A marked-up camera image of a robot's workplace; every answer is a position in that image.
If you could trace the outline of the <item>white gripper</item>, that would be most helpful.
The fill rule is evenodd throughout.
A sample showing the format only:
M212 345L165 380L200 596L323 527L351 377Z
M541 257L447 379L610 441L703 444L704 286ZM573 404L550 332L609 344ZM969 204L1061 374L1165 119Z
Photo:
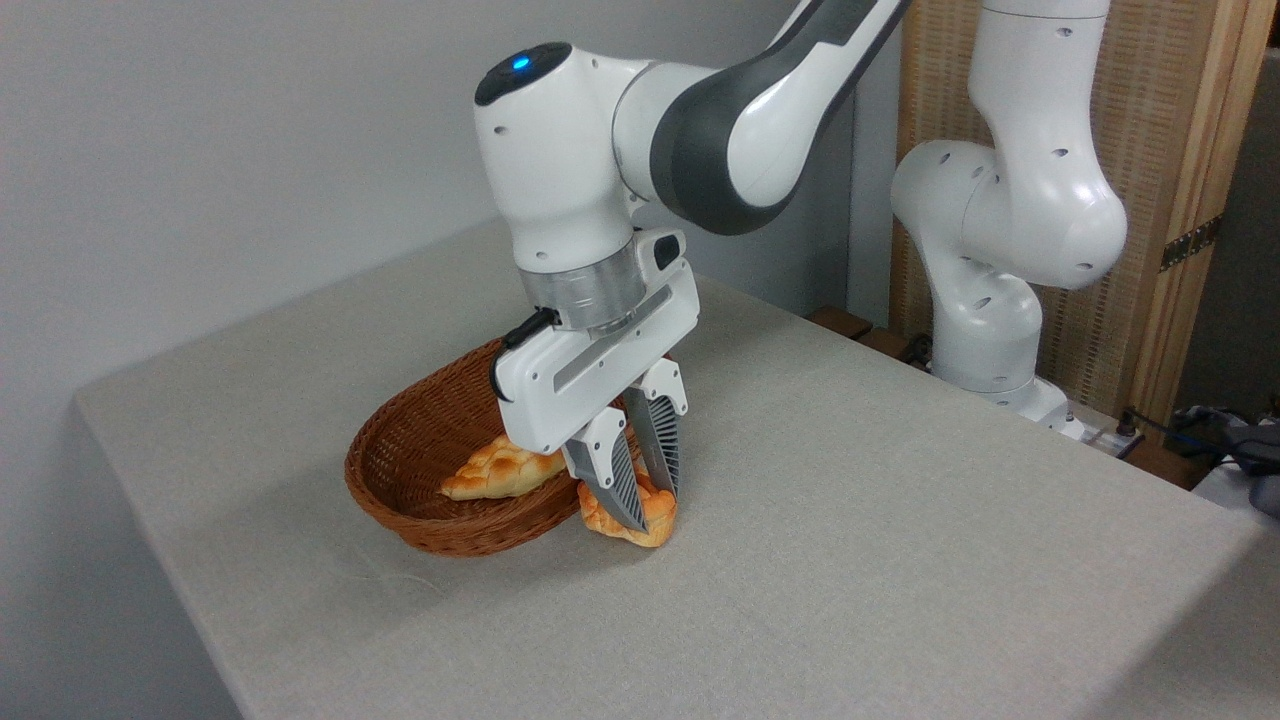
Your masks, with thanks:
M625 438L626 418L607 405L623 392L653 484L678 496L678 421L689 402L678 364L663 356L694 329L700 313L686 250L682 231L636 233L602 263L604 272L588 295L613 300L636 284L643 295L623 301L617 318L591 328L539 309L502 340L490 368L509 439L540 454L566 442L570 474L586 483L617 523L641 533L648 524ZM621 281L613 279L617 258L625 261Z

